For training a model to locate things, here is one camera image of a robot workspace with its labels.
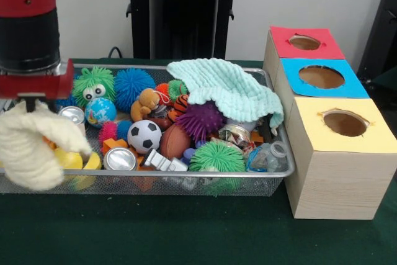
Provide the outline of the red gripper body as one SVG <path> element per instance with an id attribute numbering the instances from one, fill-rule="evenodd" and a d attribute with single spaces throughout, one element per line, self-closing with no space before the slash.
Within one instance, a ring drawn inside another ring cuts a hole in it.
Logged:
<path id="1" fill-rule="evenodd" d="M 46 97 L 64 99 L 69 97 L 74 81 L 72 60 L 60 63 L 55 73 L 2 74 L 1 99 L 18 97 Z"/>

